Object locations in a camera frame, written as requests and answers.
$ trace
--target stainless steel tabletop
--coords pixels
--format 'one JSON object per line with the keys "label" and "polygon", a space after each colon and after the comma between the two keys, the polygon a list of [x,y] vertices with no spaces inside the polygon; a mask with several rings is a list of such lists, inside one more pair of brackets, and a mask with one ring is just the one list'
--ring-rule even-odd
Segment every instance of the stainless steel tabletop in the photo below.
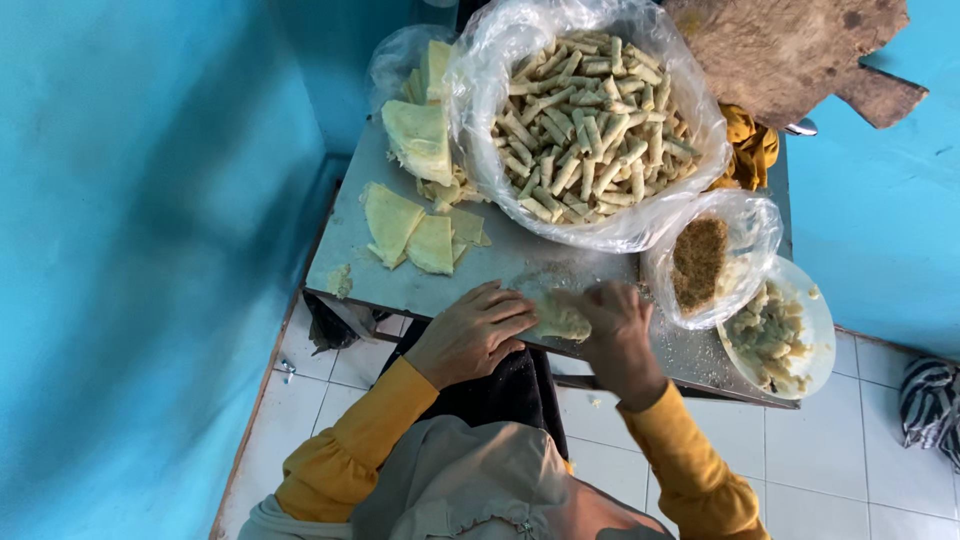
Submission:
{"label": "stainless steel tabletop", "polygon": [[[359,201],[364,185],[367,182],[384,184],[428,210],[430,204],[417,193],[414,178],[396,161],[386,160],[387,149],[382,126],[369,121],[311,263],[307,288],[323,293],[327,273],[348,263],[353,288],[347,301],[430,319],[474,286],[495,279],[503,280],[504,286],[521,290],[527,296],[538,296],[557,286],[582,289],[602,280],[636,282],[637,255],[611,255],[557,244],[530,233],[496,205],[471,202],[461,203],[457,208],[485,218],[484,231],[493,242],[491,247],[470,249],[452,278],[424,274],[409,261],[391,272],[367,249],[372,237]],[[783,146],[780,158],[785,161]],[[774,193],[785,195],[785,166],[780,174],[771,169],[769,182]],[[784,245],[786,251],[780,253],[789,258],[789,238],[784,238]],[[575,341],[536,337],[529,331],[520,338],[547,351],[581,356],[582,346]],[[651,342],[664,374],[677,384],[756,404],[799,406],[796,401],[767,396],[744,380],[727,358],[714,330],[677,328],[655,310]]]}

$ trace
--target black skirt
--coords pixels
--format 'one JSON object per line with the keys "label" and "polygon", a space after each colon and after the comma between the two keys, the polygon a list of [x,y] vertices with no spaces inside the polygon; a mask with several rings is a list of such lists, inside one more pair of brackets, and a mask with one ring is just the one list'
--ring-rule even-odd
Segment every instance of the black skirt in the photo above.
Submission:
{"label": "black skirt", "polygon": [[[422,321],[410,324],[383,366],[381,376],[417,343],[426,327],[427,323]],[[472,428],[507,421],[546,430],[553,437],[560,456],[569,460],[550,361],[543,351],[525,349],[511,353],[490,375],[444,388],[437,401],[417,421],[443,414],[456,416]]]}

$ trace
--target yellow long-sleeve shirt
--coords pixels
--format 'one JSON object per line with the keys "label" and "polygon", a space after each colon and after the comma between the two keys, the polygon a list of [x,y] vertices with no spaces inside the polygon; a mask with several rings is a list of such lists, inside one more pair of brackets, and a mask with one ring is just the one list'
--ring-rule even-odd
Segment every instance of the yellow long-sleeve shirt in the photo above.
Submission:
{"label": "yellow long-sleeve shirt", "polygon": [[[439,393],[400,357],[332,428],[283,462],[275,496],[302,521],[345,523],[376,486],[377,469]],[[756,494],[710,446],[671,383],[647,410],[617,408],[660,482],[660,509],[681,538],[769,538]]]}

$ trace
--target striped bag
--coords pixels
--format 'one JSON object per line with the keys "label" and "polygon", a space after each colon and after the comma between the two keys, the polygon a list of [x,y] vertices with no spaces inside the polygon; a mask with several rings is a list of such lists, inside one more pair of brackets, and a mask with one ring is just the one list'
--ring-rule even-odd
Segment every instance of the striped bag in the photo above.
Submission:
{"label": "striped bag", "polygon": [[960,472],[960,370],[937,358],[917,358],[900,387],[903,446],[939,447]]}

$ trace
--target white tile floor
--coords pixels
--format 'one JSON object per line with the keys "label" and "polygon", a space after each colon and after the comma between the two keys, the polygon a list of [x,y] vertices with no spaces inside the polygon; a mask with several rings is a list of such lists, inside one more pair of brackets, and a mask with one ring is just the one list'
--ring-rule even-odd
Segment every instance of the white tile floor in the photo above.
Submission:
{"label": "white tile floor", "polygon": [[[284,384],[288,375],[275,366],[228,495],[225,538],[235,538],[250,507],[279,484],[283,459],[360,399],[394,348],[360,342],[311,356],[309,321],[300,302],[281,346],[297,375]],[[380,330],[401,334],[407,324],[395,317]],[[799,411],[700,400],[687,406],[754,487],[778,540],[958,540],[960,477],[938,451],[900,445],[896,387],[909,356],[842,332],[837,354],[833,376]],[[580,360],[551,356],[551,364],[555,373],[590,373]],[[558,396],[577,477],[666,522],[660,487],[614,410],[616,398],[563,388]]]}

